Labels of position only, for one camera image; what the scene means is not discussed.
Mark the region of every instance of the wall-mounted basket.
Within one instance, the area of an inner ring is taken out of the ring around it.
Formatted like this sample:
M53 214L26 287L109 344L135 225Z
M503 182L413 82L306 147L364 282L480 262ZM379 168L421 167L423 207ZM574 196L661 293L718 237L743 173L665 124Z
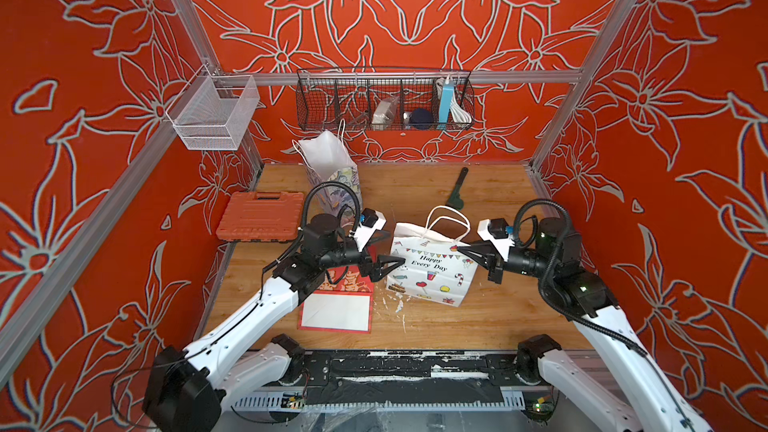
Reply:
M222 97L206 77L174 122L174 129L189 150L237 150L259 105L254 78L239 97Z
M374 69L339 67L301 69L296 87L296 110L302 130L336 130L344 120L347 130L462 130L475 121L475 91L469 70ZM457 122L453 114L440 122L442 81L450 77L455 84L454 97L467 114ZM383 100L396 103L391 123L374 123L373 115ZM423 119L411 120L414 110Z

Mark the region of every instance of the orange wallpaper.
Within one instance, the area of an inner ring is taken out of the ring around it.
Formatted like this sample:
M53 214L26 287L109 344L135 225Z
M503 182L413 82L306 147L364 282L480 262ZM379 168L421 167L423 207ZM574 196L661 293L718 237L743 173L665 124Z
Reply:
M768 428L768 0L639 0L544 168L715 430Z
M228 72L313 66L469 70L580 67L614 0L193 0ZM503 91L516 90L514 93ZM562 84L484 86L462 132L354 132L360 161L521 161L552 118ZM263 157L298 162L290 87L262 90L252 133Z
M176 139L0 392L4 430L118 430L110 382L182 348L210 296L224 247L209 232L253 170L240 152ZM120 411L142 416L148 373L116 383Z
M4 0L0 14L4 324L200 63L169 0Z
M169 0L4 0L0 324L136 157L200 63ZM191 338L208 298L241 152L177 140L0 391L2 430L115 430L118 371ZM121 379L125 413L143 377Z

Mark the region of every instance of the wooden tabletop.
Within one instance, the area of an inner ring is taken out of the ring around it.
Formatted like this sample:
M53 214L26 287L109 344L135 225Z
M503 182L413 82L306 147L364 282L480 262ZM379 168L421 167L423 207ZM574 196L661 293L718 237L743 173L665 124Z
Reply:
M386 216L385 230L396 222L423 225L432 207L445 204L463 165L360 164L360 184L365 207ZM468 166L461 197L462 213L473 230L465 241L477 240L477 223L484 218L505 217L512 222L520 206L536 198L523 166ZM302 166L269 165L259 181L260 192L281 190L308 192ZM533 211L542 217L541 211ZM442 222L436 230L456 236L459 225ZM391 239L380 242L387 253ZM285 244L240 243L226 271L206 331L216 327L260 289L261 269L285 250ZM386 280L376 285L370 334L299 330L298 310L275 324L255 346L264 346L278 334L288 334L304 348L369 349L471 349L515 350L519 341L549 334L563 348L591 348L584 336L538 295L535 279L504 274L501 285L488 281L478 267L472 286L460 307L398 296L386 289Z

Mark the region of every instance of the white paper bag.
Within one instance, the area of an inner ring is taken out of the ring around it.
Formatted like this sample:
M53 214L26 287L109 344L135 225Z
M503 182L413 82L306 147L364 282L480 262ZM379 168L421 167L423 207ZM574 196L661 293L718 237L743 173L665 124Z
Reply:
M343 136L343 121L340 136ZM357 164L350 158L344 144L333 132L324 130L314 139L293 141L293 147L304 159L307 180L312 187L329 180L341 182L350 187L360 201L362 211L362 194L360 193L360 176L357 174ZM355 216L355 203L350 194L337 187L320 190L317 195L320 206L325 213L338 216L341 208L349 207L342 216L342 226L351 224Z
M432 214L438 208L447 209L463 220L439 216L432 221ZM440 220L450 220L466 228L456 238L450 238L432 230ZM437 206L427 217L426 226L405 222L395 225L391 255L404 257L406 263L387 275L387 288L395 292L415 295L426 300L459 306L464 299L477 263L461 254L457 247L466 245L461 240L469 234L469 219L459 211Z

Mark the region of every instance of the black wire basket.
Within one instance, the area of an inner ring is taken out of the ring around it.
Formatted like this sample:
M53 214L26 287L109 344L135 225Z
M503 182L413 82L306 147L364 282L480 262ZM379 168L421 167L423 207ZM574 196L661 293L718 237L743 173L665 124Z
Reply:
M401 67L300 69L296 114L302 130L463 130L475 122L469 70ZM450 78L461 109L440 121L442 84ZM377 108L389 110L382 120Z

